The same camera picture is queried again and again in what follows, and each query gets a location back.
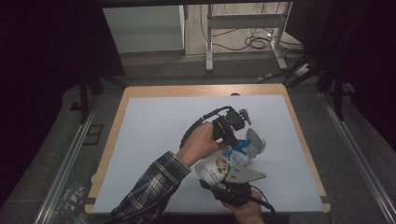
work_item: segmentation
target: metal frame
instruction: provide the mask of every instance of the metal frame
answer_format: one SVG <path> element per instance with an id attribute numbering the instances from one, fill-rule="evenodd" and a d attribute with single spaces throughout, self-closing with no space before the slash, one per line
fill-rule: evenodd
<path id="1" fill-rule="evenodd" d="M 62 162 L 58 174 L 55 176 L 54 181 L 52 182 L 51 187 L 49 188 L 49 192 L 41 205 L 40 210 L 38 211 L 37 217 L 35 218 L 35 224 L 38 223 L 49 223 L 52 212 L 56 206 L 56 203 L 59 201 L 61 197 L 62 190 L 64 189 L 64 185 L 66 184 L 66 180 L 69 177 L 69 174 L 73 168 L 74 161 L 79 153 L 84 137 L 90 127 L 93 116 L 96 112 L 96 107 L 99 104 L 100 96 L 93 96 L 91 102 L 91 112 L 88 114 L 87 119 L 83 124 L 78 128 L 78 132 L 73 140 L 72 145 L 67 151 L 66 156 L 64 157 L 64 161 Z"/>
<path id="2" fill-rule="evenodd" d="M 287 70 L 288 67 L 280 52 L 279 43 L 285 30 L 290 5 L 291 2 L 286 4 L 282 14 L 217 16 L 212 15 L 212 5 L 207 5 L 206 72 L 213 71 L 212 30 L 250 28 L 278 28 L 275 41 L 271 41 L 271 49 L 276 56 L 280 69 Z"/>
<path id="3" fill-rule="evenodd" d="M 319 96 L 322 98 L 324 104 L 326 105 L 327 111 L 329 112 L 330 117 L 335 124 L 335 127 L 337 128 L 346 143 L 346 147 L 349 150 L 350 156 L 360 170 L 361 176 L 363 176 L 367 187 L 373 193 L 373 196 L 378 203 L 378 206 L 381 209 L 382 213 L 384 214 L 384 217 L 387 219 L 387 222 L 396 223 L 396 208 L 392 202 L 392 199 L 389 197 L 381 181 L 376 177 L 369 162 L 365 159 L 363 153 L 361 152 L 361 149 L 355 142 L 355 139 L 349 132 L 349 129 L 347 128 L 345 123 L 333 111 L 332 108 L 334 107 L 334 105 L 332 103 L 332 99 L 328 94 L 324 92 L 320 92 Z"/>

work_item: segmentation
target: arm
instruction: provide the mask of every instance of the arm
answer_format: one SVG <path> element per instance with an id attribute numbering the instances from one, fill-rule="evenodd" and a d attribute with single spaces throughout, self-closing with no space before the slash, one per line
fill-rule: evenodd
<path id="1" fill-rule="evenodd" d="M 196 128 L 183 148 L 175 155 L 168 151 L 150 165 L 120 205 L 111 211 L 113 222 L 150 223 L 161 215 L 198 160 L 212 155 L 226 145 L 213 140 L 213 124 Z"/>

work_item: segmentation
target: blue label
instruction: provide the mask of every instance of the blue label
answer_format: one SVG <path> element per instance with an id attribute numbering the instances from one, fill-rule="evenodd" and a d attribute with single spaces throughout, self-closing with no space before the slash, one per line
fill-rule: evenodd
<path id="1" fill-rule="evenodd" d="M 250 145 L 251 140 L 249 140 L 249 139 L 238 140 L 238 142 L 239 142 L 239 145 L 234 147 L 233 150 L 240 152 L 246 156 L 248 153 L 244 150 L 244 148 L 248 147 Z"/>
<path id="2" fill-rule="evenodd" d="M 225 158 L 227 158 L 228 161 L 230 161 L 231 160 L 230 157 L 233 154 L 233 151 L 229 150 L 228 148 L 225 148 L 222 150 L 222 154 L 223 156 L 225 156 Z"/>

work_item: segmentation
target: wrist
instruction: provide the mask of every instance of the wrist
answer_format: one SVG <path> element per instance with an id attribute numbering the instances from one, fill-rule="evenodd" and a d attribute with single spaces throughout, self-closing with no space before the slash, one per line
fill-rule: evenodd
<path id="1" fill-rule="evenodd" d="M 189 167 L 193 166 L 198 161 L 186 150 L 183 150 L 183 148 L 178 151 L 176 156 Z"/>

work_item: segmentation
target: metal rail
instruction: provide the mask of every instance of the metal rail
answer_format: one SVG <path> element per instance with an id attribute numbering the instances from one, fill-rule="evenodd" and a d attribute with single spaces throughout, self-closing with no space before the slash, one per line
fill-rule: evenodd
<path id="1" fill-rule="evenodd" d="M 370 164 L 365 159 L 363 153 L 361 152 L 359 146 L 356 144 L 352 134 L 349 132 L 345 123 L 341 121 L 338 118 L 338 116 L 335 114 L 333 110 L 332 100 L 330 99 L 329 95 L 323 92 L 320 92 L 319 95 L 323 99 L 325 105 L 327 106 L 327 110 L 332 120 L 334 121 L 336 128 L 342 135 L 352 159 L 355 161 L 358 169 L 360 170 L 361 175 L 363 176 L 364 181 L 367 184 L 367 187 L 373 193 L 373 196 L 376 202 L 378 203 L 378 206 L 381 209 L 382 213 L 384 214 L 385 218 L 387 219 L 387 222 L 389 224 L 390 223 L 395 224 L 396 223 L 395 206 L 393 205 L 393 202 L 389 197 L 388 193 L 384 189 L 384 186 L 376 177 L 375 173 L 370 167 Z"/>
<path id="2" fill-rule="evenodd" d="M 88 128 L 90 127 L 99 100 L 100 96 L 94 95 L 92 97 L 90 113 L 85 122 L 81 124 L 78 128 L 78 132 L 69 150 L 67 151 L 67 154 L 64 157 L 64 161 L 62 162 L 58 170 L 58 174 L 55 176 L 55 179 L 52 182 L 51 187 L 49 188 L 49 192 L 47 193 L 47 196 L 44 199 L 40 210 L 38 211 L 37 217 L 35 218 L 34 222 L 35 224 L 48 223 L 50 221 L 50 216 L 61 196 L 67 177 L 69 176 L 70 171 L 73 168 L 74 161 L 76 160 L 84 137 L 88 131 Z"/>

